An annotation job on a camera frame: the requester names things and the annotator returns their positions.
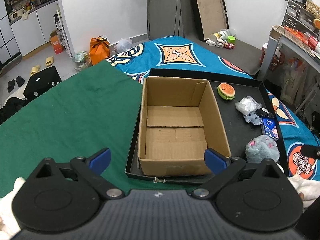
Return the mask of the leaning black framed board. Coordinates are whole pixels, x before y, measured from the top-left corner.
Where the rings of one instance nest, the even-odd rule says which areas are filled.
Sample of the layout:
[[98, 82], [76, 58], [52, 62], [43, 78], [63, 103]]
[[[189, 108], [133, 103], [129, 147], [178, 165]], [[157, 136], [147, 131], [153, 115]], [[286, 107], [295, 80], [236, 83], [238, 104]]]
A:
[[190, 0], [195, 27], [201, 41], [211, 34], [228, 29], [228, 16], [224, 0]]

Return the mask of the black white pouch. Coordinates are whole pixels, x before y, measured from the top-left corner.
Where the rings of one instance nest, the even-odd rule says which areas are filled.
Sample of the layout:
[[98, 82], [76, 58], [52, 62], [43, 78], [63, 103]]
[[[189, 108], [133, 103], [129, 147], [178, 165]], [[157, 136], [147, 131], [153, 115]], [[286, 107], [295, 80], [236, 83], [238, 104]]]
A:
[[260, 109], [257, 109], [255, 111], [255, 114], [259, 116], [260, 118], [270, 118], [270, 119], [275, 119], [276, 116], [273, 113], [270, 113], [267, 109], [264, 107], [261, 107]]

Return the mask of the brown cardboard box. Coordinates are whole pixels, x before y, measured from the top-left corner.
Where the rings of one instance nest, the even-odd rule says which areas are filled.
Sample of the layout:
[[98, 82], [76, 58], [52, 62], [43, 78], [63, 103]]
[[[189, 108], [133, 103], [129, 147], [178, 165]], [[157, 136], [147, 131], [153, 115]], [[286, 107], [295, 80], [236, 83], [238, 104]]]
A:
[[212, 86], [205, 79], [150, 76], [144, 80], [137, 157], [146, 176], [209, 174], [204, 152], [231, 150]]

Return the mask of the clear plastic bag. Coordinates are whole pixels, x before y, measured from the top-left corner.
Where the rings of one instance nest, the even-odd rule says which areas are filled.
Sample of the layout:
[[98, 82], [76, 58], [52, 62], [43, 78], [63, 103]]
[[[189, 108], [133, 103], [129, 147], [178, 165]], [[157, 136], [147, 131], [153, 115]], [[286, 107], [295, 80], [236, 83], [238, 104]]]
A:
[[257, 103], [251, 96], [244, 97], [241, 101], [235, 103], [235, 108], [244, 116], [254, 113], [261, 109], [262, 104]]

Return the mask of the green cloth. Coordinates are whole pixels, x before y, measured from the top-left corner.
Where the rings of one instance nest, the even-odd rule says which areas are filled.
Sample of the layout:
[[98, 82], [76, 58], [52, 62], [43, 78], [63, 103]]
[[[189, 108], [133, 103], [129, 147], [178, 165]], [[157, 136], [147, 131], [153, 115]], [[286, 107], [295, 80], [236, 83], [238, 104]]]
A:
[[39, 162], [58, 163], [111, 150], [102, 176], [125, 192], [131, 189], [185, 189], [125, 174], [142, 95], [142, 85], [109, 63], [75, 74], [28, 103], [1, 125], [1, 195], [16, 178], [28, 178]]

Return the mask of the blue patterned blanket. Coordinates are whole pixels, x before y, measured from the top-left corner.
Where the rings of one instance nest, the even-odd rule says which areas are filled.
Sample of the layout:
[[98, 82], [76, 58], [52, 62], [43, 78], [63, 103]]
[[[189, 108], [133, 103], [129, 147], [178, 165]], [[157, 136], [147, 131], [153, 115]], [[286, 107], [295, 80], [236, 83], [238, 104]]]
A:
[[[205, 78], [208, 78], [210, 73], [226, 74], [231, 79], [243, 77], [252, 81], [252, 78], [236, 65], [179, 36], [168, 36], [138, 44], [124, 52], [108, 56], [105, 60], [140, 83], [148, 77], [152, 68], [204, 72]], [[279, 131], [284, 138], [289, 175], [298, 174], [304, 179], [319, 180], [319, 161], [304, 157], [300, 152], [304, 144], [319, 146], [319, 138], [276, 97], [274, 92], [269, 91], [268, 96], [280, 124]]]

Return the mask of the white kitchen cabinet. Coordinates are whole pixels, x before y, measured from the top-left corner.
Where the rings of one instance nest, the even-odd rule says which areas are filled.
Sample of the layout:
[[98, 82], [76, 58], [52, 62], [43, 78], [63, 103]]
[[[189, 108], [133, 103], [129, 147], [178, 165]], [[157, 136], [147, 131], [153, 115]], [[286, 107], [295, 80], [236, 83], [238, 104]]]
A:
[[56, 31], [54, 15], [58, 1], [52, 0], [31, 10], [26, 20], [21, 17], [11, 24], [11, 29], [22, 56], [49, 42], [50, 34]]

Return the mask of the yellow slipper near stool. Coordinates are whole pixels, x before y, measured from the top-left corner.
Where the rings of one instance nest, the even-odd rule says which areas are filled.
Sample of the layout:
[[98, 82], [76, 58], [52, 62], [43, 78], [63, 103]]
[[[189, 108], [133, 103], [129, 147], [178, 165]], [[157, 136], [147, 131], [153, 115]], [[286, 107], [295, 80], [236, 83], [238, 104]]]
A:
[[31, 68], [31, 71], [30, 71], [30, 76], [36, 74], [39, 72], [41, 66], [38, 64], [38, 65], [35, 65]]

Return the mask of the green lidded jar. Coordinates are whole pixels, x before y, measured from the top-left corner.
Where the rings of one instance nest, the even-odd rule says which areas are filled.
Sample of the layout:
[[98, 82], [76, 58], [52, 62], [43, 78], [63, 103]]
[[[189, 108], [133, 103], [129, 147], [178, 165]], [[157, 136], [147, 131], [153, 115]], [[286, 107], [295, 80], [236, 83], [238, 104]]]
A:
[[235, 44], [236, 38], [234, 36], [228, 36], [227, 42], [231, 44]]

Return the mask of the red white cup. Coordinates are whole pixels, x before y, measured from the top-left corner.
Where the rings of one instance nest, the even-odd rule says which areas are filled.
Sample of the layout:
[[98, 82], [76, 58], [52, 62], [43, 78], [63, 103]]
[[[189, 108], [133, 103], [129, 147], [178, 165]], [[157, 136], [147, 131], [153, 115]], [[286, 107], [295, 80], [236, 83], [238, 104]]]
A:
[[266, 43], [263, 44], [263, 46], [262, 46], [262, 48], [261, 48], [261, 57], [260, 57], [260, 60], [259, 60], [259, 64], [260, 64], [260, 65], [261, 65], [262, 62], [263, 62], [263, 59], [264, 59], [264, 56], [265, 56], [265, 51], [266, 51], [266, 49], [267, 49], [267, 45], [268, 45], [268, 43], [266, 42]]

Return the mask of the orange cardboard carton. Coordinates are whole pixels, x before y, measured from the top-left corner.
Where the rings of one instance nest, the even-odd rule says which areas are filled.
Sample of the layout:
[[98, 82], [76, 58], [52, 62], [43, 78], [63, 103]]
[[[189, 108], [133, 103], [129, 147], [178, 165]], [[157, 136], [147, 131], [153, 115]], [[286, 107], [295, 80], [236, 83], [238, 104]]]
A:
[[50, 34], [49, 40], [56, 55], [64, 51], [64, 46], [60, 43], [57, 31], [53, 31]]

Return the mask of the hamburger plush toy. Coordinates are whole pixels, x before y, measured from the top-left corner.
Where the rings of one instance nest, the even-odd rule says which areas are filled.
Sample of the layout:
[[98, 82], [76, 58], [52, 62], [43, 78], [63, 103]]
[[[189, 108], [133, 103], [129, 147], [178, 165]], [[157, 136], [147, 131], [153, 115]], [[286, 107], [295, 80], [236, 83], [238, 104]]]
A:
[[227, 83], [221, 83], [217, 87], [217, 92], [221, 98], [225, 100], [233, 100], [235, 97], [235, 89]]

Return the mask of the grey fluffy plush toy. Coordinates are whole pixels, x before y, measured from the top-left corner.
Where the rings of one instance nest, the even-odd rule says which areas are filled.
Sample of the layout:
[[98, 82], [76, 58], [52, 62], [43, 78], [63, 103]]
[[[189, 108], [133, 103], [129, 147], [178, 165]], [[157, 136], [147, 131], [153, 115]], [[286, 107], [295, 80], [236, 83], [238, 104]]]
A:
[[277, 143], [268, 135], [260, 135], [252, 139], [245, 147], [248, 163], [259, 164], [263, 159], [272, 159], [277, 162], [280, 152]]

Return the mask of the blue tissue packet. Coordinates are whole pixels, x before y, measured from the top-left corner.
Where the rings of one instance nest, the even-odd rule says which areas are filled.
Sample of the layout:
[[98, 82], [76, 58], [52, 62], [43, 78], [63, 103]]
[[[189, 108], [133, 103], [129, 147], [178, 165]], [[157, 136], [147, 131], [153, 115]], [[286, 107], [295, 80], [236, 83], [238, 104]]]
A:
[[261, 130], [263, 135], [268, 135], [274, 141], [277, 141], [279, 139], [279, 135], [276, 127], [276, 121], [273, 118], [268, 117], [262, 117], [261, 120]]

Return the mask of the small blue-grey fabric toy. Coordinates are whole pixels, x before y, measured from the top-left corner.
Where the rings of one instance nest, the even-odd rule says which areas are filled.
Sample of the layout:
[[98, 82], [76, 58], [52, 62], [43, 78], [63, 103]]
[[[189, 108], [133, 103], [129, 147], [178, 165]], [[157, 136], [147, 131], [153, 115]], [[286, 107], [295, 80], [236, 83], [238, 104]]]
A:
[[253, 124], [254, 126], [260, 126], [263, 123], [262, 119], [255, 113], [249, 113], [248, 115], [244, 115], [244, 119], [247, 123]]

